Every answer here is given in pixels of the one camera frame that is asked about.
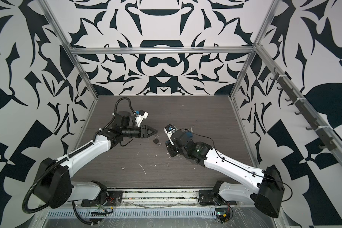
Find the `black padlock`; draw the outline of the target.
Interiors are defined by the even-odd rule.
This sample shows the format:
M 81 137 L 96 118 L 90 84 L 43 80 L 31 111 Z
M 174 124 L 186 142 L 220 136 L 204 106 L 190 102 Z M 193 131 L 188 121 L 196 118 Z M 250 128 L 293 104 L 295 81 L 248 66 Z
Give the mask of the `black padlock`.
M 155 135 L 154 136 L 154 140 L 153 140 L 153 143 L 160 146 L 161 145 L 161 142 L 159 140 L 159 135 Z

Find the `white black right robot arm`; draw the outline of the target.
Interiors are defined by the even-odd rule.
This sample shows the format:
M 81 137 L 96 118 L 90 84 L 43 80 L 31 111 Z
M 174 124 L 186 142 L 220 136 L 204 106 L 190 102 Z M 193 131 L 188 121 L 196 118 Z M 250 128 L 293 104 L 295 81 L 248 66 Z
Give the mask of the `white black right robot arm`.
M 217 182 L 214 192 L 217 199 L 228 201 L 249 200 L 265 215 L 278 218 L 285 192 L 284 183 L 276 169 L 260 169 L 232 159 L 214 146 L 204 142 L 194 142 L 192 133 L 178 130 L 173 125 L 164 128 L 168 137 L 165 143 L 171 157 L 181 155 L 195 165 L 218 171 L 245 186 L 245 190 L 236 194 L 226 182 Z

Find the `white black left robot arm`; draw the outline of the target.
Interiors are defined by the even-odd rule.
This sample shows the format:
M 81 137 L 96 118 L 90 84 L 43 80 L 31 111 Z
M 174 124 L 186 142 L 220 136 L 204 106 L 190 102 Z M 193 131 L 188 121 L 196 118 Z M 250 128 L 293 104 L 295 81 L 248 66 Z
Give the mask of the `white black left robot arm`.
M 55 209 L 66 202 L 78 200 L 96 200 L 103 204 L 106 196 L 103 184 L 72 181 L 72 177 L 97 156 L 120 145 L 124 138 L 144 139 L 157 134 L 156 129 L 142 124 L 148 115 L 143 110 L 134 114 L 119 112 L 110 125 L 99 129 L 88 143 L 57 159 L 43 160 L 24 197 L 23 212 L 32 214 L 47 207 Z

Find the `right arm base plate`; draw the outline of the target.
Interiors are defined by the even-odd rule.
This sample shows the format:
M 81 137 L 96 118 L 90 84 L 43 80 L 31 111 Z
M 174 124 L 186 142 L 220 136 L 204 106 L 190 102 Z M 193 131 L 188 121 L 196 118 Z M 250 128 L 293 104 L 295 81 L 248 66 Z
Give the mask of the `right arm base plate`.
M 217 193 L 213 192 L 213 190 L 199 190 L 198 203 L 201 206 L 223 206 L 228 204 L 230 206 L 237 205 L 237 201 L 225 201 Z

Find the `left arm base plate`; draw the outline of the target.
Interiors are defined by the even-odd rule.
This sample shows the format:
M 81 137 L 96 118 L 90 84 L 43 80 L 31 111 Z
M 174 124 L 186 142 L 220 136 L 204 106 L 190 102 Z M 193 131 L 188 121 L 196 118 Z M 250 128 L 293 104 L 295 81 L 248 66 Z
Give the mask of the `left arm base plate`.
M 100 195 L 94 200 L 83 200 L 81 203 L 82 207 L 95 207 L 102 205 L 103 207 L 117 206 L 122 202 L 123 192 L 122 191 L 105 191 L 100 192 Z

